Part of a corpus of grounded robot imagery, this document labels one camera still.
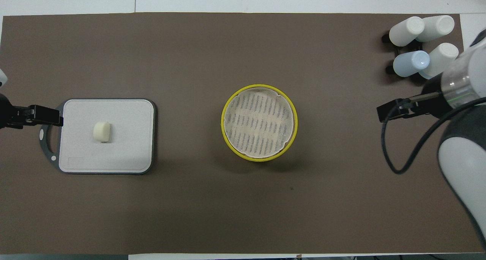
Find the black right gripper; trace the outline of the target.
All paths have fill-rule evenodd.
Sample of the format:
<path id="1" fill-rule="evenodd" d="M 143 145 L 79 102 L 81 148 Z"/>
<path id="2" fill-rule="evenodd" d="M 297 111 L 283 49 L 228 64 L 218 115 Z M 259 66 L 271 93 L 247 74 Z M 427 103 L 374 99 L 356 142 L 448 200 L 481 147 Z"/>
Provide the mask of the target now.
<path id="1" fill-rule="evenodd" d="M 435 77 L 427 80 L 424 83 L 421 94 L 428 94 L 439 92 L 442 93 L 441 89 L 441 79 L 442 73 L 436 75 Z M 443 95 L 439 97 L 428 99 L 418 104 L 414 108 L 406 108 L 404 105 L 410 102 L 409 98 L 398 98 L 381 106 L 377 107 L 377 114 L 380 123 L 384 123 L 386 119 L 388 121 L 400 119 L 400 118 L 414 118 L 422 115 L 432 115 L 436 118 L 441 118 L 446 113 L 451 111 L 453 108 L 448 104 Z"/>

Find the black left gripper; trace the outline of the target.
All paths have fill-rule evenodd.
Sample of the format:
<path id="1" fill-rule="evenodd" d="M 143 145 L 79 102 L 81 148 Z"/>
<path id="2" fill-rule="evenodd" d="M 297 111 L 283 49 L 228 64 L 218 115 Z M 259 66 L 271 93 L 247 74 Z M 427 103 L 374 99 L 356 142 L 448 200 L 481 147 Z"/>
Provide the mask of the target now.
<path id="1" fill-rule="evenodd" d="M 25 113 L 29 111 L 29 119 L 38 121 L 38 124 L 63 126 L 63 117 L 60 111 L 44 106 L 19 107 L 13 106 L 5 95 L 0 94 L 0 128 L 23 129 L 28 126 Z"/>

